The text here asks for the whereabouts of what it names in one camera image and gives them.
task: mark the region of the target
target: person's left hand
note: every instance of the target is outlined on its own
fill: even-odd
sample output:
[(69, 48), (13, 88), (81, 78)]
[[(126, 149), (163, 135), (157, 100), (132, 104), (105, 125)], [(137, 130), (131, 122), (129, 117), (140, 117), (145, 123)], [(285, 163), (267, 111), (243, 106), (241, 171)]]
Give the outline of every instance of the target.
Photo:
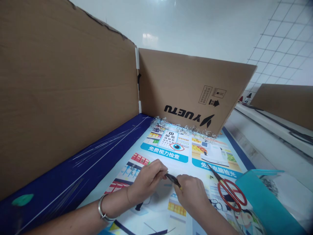
[(129, 202), (132, 205), (137, 205), (151, 196), (156, 190), (158, 183), (162, 179), (166, 179), (165, 174), (168, 173), (167, 170), (167, 167), (159, 159), (144, 166), (135, 179), (135, 182), (127, 187)]

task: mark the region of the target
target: cardboard panel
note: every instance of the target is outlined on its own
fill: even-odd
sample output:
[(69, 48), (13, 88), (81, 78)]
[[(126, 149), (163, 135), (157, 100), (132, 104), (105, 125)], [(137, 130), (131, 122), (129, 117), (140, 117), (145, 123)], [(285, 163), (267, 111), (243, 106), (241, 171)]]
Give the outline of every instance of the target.
[(251, 105), (313, 131), (313, 86), (262, 84)]
[(138, 114), (135, 45), (66, 0), (0, 2), (0, 199)]
[(256, 66), (139, 49), (142, 113), (218, 134)]

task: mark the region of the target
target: red-handled scissors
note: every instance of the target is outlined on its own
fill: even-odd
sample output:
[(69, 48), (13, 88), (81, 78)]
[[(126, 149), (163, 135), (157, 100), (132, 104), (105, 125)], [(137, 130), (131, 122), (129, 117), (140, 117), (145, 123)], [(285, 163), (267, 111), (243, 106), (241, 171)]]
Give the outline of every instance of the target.
[[(213, 172), (214, 176), (216, 177), (216, 179), (218, 180), (218, 184), (217, 184), (217, 188), (218, 188), (218, 192), (220, 194), (220, 196), (222, 197), (223, 201), (231, 208), (233, 209), (234, 211), (236, 212), (240, 212), (241, 211), (241, 205), (243, 206), (246, 206), (247, 205), (247, 199), (244, 195), (244, 193), (240, 190), (240, 188), (238, 188), (238, 186), (231, 182), (230, 180), (228, 179), (222, 179), (222, 177), (219, 176), (219, 174), (217, 174), (215, 172), (215, 170), (212, 169), (212, 167), (210, 167), (209, 164), (207, 164), (208, 167), (211, 169), (211, 171)], [(230, 188), (230, 186), (227, 184), (227, 183), (230, 183), (231, 185), (233, 185), (237, 190), (238, 192), (241, 194), (241, 196), (243, 197), (244, 199), (244, 202), (242, 202), (235, 194), (235, 192)], [(224, 190), (234, 199), (235, 203), (238, 205), (238, 208), (232, 206), (226, 199), (225, 197), (223, 196), (222, 192), (221, 192), (221, 186), (224, 188)]]

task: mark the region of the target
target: hand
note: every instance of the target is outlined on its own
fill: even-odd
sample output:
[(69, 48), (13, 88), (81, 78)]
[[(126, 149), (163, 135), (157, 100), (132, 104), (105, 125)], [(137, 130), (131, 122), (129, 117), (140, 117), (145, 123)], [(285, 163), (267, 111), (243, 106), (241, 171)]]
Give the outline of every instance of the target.
[(142, 203), (151, 196), (161, 179), (166, 179), (167, 167), (156, 159), (151, 164), (144, 166), (139, 172), (135, 182), (127, 187), (127, 197), (132, 205)]
[(205, 214), (205, 210), (213, 209), (200, 179), (189, 175), (178, 175), (176, 178), (182, 188), (174, 185), (178, 201), (194, 219)]

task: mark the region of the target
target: tool handle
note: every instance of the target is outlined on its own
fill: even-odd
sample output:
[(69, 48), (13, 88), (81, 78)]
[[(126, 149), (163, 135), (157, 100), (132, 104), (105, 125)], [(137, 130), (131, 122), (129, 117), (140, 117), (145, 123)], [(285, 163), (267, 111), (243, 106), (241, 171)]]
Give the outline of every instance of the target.
[[(232, 193), (232, 195), (237, 199), (237, 202), (239, 202), (241, 205), (243, 206), (246, 206), (248, 204), (248, 201), (244, 195), (244, 193), (240, 190), (240, 188), (233, 182), (231, 182), (230, 180), (228, 179), (223, 179), (223, 182), (225, 183), (225, 185), (227, 186), (227, 188), (230, 190), (230, 192)], [(238, 192), (241, 194), (241, 196), (243, 197), (244, 201), (242, 202), (238, 197), (237, 195), (235, 194), (235, 192), (230, 188), (230, 186), (228, 185), (228, 183), (230, 183), (231, 185), (233, 185), (237, 190)]]
[(226, 203), (227, 206), (229, 206), (232, 210), (236, 211), (236, 212), (240, 212), (241, 211), (241, 206), (239, 203), (236, 202), (236, 200), (232, 197), (232, 194), (228, 191), (228, 189), (222, 185), (222, 187), (225, 189), (225, 191), (234, 199), (234, 201), (237, 203), (238, 205), (238, 208), (234, 207), (233, 205), (231, 205), (226, 199), (225, 197), (223, 196), (222, 192), (221, 192), (221, 183), (218, 183), (217, 184), (217, 188), (218, 188), (218, 192), (219, 194), (221, 195), (223, 201)]

